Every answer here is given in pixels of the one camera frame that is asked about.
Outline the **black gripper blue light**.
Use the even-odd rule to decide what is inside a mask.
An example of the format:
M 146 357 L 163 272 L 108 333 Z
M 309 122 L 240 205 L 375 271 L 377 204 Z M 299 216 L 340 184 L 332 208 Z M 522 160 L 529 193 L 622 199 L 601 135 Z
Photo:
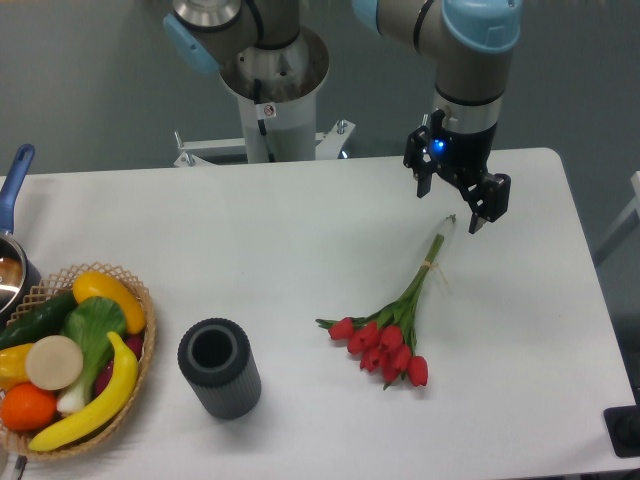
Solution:
M 445 112 L 437 109 L 429 128 L 420 126 L 408 136 L 403 165 L 413 172 L 418 198 L 431 191 L 434 174 L 459 189 L 472 211 L 469 233 L 475 234 L 507 212 L 511 177 L 487 169 L 496 124 L 478 132 L 458 133 L 445 127 L 445 119 Z

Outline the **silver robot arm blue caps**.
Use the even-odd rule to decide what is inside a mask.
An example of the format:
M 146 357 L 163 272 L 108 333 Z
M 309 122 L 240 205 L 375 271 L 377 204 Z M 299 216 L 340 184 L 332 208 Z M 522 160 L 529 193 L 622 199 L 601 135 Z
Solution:
M 488 170 L 512 52 L 518 1 L 356 1 L 357 18 L 436 65 L 426 122 L 407 139 L 404 165 L 426 195 L 433 177 L 471 210 L 470 230 L 508 208 L 511 180 Z M 174 1 L 163 28 L 194 70 L 216 72 L 238 101 L 252 163 L 315 160 L 316 94 L 328 51 L 300 21 L 296 1 Z

